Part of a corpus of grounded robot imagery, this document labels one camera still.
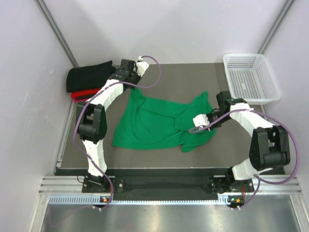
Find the metal floor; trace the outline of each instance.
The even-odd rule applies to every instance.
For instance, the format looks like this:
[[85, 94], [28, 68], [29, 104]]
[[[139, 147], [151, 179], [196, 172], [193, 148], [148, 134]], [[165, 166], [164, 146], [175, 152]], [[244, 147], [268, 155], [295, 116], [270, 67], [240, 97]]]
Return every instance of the metal floor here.
[[[156, 65], [151, 65], [140, 81], [150, 85], [157, 79]], [[203, 91], [208, 91], [209, 102], [217, 107], [216, 94], [228, 90], [222, 63], [210, 64], [164, 64], [162, 79], [157, 86], [142, 90], [148, 97], [174, 102], [190, 103]], [[119, 96], [108, 108], [108, 131], [104, 138], [104, 157], [108, 167], [115, 168], [172, 168], [172, 167], [230, 167], [248, 157], [251, 137], [235, 121], [228, 121], [217, 129], [216, 135], [195, 150], [183, 153], [180, 147], [160, 150], [130, 150], [113, 147], [113, 133], [126, 109], [130, 90]], [[64, 151], [61, 168], [88, 168], [85, 155], [72, 142], [75, 115]]]
[[299, 232], [289, 196], [257, 196], [245, 210], [218, 205], [48, 205], [42, 232]]

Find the red cloth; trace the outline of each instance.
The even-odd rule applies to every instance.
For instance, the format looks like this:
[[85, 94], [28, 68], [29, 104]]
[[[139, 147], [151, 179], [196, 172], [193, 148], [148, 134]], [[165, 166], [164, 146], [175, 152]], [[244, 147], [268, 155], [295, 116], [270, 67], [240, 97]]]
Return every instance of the red cloth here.
[[74, 99], [74, 98], [78, 98], [78, 97], [85, 96], [85, 95], [96, 94], [100, 89], [101, 88], [95, 88], [95, 89], [73, 92], [71, 93], [71, 98]]
[[75, 98], [72, 98], [73, 99], [73, 102], [85, 102], [87, 101], [88, 99], [80, 99], [80, 100], [76, 100]]

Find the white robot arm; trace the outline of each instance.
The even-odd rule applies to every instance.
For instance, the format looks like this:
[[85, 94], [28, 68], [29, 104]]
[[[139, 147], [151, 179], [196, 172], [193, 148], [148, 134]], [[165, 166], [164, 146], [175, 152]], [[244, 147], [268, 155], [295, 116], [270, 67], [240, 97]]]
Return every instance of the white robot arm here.
[[[133, 60], [123, 59], [121, 61], [120, 69], [116, 71], [116, 74], [109, 78], [100, 91], [119, 81], [137, 84], [145, 74], [148, 67], [149, 64], [143, 61], [141, 57], [139, 57], [137, 63]], [[94, 98], [86, 109], [84, 117], [79, 125], [78, 133], [85, 145], [87, 154], [92, 158], [91, 160], [88, 159], [88, 172], [92, 176], [102, 177], [103, 175], [91, 161], [93, 161], [102, 171], [106, 172], [107, 170], [103, 151], [103, 138], [107, 130], [105, 111], [127, 87], [131, 86], [126, 86], [125, 84], [113, 85], [106, 89], [101, 95]], [[77, 105], [76, 119], [78, 119], [84, 106], [85, 102], [80, 102]]]
[[217, 95], [220, 109], [206, 115], [198, 115], [193, 119], [196, 127], [204, 127], [214, 122], [227, 112], [248, 109], [231, 113], [209, 128], [220, 127], [229, 119], [237, 121], [252, 137], [249, 157], [242, 163], [227, 170], [227, 185], [236, 181], [251, 179], [254, 175], [283, 167], [290, 163], [288, 133], [281, 127], [266, 121], [259, 115], [250, 112], [252, 109], [243, 99], [232, 99], [228, 91]]

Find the mesh basket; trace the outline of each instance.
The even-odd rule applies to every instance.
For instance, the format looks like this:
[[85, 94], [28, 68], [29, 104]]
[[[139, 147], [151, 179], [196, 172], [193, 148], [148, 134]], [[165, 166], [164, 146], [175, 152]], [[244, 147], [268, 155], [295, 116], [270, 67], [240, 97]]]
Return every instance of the mesh basket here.
[[273, 71], [261, 54], [227, 54], [223, 57], [232, 98], [263, 105], [281, 97]]

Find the green towel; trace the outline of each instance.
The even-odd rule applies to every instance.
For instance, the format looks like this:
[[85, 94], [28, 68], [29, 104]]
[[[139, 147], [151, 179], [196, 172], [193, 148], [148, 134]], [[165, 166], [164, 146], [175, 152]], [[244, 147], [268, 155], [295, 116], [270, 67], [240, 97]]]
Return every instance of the green towel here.
[[162, 149], [182, 145], [188, 152], [206, 143], [215, 130], [190, 134], [193, 118], [212, 111], [203, 92], [190, 104], [147, 98], [131, 90], [128, 106], [115, 131], [112, 145], [130, 149]]

